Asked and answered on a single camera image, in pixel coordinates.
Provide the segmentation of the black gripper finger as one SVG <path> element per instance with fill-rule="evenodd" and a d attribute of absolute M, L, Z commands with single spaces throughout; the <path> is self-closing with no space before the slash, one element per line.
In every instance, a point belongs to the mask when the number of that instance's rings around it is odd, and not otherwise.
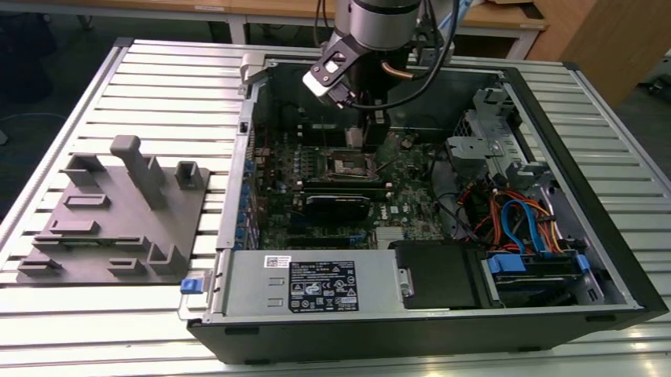
<path fill-rule="evenodd" d="M 376 150 L 384 144 L 389 127 L 391 120 L 387 111 L 375 111 L 365 114 L 364 153 L 376 153 Z"/>

